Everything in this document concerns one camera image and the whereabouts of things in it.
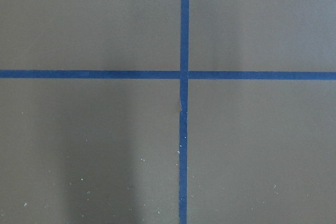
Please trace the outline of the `blue tape strip lengthwise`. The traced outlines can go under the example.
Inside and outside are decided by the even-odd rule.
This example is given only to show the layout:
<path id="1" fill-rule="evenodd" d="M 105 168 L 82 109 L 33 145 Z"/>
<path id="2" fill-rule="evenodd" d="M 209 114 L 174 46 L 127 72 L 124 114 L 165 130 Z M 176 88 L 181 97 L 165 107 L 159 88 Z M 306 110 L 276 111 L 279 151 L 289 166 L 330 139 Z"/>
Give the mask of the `blue tape strip lengthwise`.
<path id="1" fill-rule="evenodd" d="M 179 223 L 187 223 L 187 118 L 190 0 L 181 0 L 180 119 L 179 119 Z"/>

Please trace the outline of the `blue tape strip crosswise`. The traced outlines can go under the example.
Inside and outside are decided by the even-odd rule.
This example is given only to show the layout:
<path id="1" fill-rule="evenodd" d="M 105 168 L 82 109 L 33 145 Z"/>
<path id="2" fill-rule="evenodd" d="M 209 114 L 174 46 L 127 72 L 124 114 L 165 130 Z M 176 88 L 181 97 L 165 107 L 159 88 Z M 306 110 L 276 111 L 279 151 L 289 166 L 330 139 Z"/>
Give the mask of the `blue tape strip crosswise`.
<path id="1" fill-rule="evenodd" d="M 18 79 L 189 79 L 189 80 L 335 80 L 335 72 L 302 71 L 136 71 L 1 70 L 1 78 Z"/>

